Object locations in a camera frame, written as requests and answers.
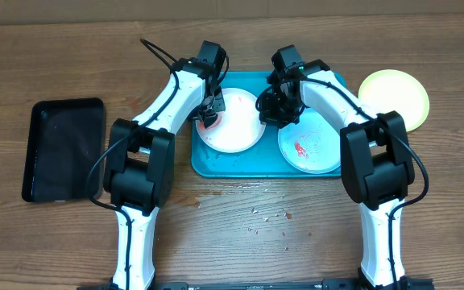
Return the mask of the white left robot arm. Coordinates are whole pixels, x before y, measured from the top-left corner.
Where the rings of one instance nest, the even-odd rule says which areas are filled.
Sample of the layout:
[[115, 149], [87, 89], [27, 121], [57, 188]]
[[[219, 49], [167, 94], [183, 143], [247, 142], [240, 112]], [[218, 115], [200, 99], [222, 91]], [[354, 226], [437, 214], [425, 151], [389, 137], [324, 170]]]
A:
[[172, 190], [175, 135], [186, 120], [209, 128], [225, 109], [220, 84], [227, 56], [198, 56], [169, 65], [170, 80], [148, 109], [111, 127], [103, 188], [118, 218], [118, 263], [109, 289], [150, 289], [155, 223]]

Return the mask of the yellow plate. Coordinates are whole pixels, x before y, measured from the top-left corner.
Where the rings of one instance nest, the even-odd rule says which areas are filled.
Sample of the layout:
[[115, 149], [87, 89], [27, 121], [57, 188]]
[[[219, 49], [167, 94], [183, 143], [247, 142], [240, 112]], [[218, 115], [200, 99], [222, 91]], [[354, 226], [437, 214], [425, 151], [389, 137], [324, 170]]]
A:
[[429, 115], [425, 87], [415, 77], [395, 69], [369, 75], [360, 85], [358, 98], [381, 113], [399, 113], [407, 132], [421, 126]]

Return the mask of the green and pink sponge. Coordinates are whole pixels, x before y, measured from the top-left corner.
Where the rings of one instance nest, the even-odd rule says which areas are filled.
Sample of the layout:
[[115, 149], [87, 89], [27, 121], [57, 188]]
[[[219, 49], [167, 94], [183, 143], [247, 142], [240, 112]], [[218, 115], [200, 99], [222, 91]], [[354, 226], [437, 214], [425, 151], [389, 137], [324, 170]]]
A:
[[201, 120], [201, 125], [204, 129], [208, 129], [217, 122], [218, 118], [219, 115], [217, 113], [207, 114]]

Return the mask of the white plate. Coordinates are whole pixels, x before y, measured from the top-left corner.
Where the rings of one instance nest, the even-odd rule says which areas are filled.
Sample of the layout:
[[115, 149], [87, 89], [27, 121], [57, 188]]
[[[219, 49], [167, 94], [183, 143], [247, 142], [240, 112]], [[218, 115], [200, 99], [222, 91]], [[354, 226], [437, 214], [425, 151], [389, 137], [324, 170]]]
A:
[[222, 93], [226, 109], [217, 113], [216, 122], [209, 128], [195, 121], [197, 133], [216, 151], [245, 151], [260, 140], [266, 127], [259, 121], [259, 112], [255, 108], [257, 97], [237, 88], [226, 88]]

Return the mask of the light blue plate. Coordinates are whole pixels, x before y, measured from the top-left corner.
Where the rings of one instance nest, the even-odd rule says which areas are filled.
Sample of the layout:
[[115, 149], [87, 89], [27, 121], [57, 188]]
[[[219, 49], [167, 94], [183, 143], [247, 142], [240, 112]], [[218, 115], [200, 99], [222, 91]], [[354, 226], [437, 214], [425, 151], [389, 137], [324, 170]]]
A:
[[340, 168], [339, 134], [313, 109], [305, 109], [297, 124], [278, 130], [278, 145], [298, 171], [319, 175]]

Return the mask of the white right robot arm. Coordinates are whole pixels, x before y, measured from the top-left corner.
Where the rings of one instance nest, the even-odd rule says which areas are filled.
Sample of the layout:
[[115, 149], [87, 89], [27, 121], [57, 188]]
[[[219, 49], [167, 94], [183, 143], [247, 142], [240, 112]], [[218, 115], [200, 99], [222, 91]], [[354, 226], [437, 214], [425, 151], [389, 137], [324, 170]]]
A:
[[273, 65], [269, 86], [255, 104], [261, 121], [283, 128], [310, 108], [338, 132], [342, 183], [362, 219], [360, 285], [405, 288], [400, 222], [414, 169], [404, 120], [363, 105], [321, 60]]

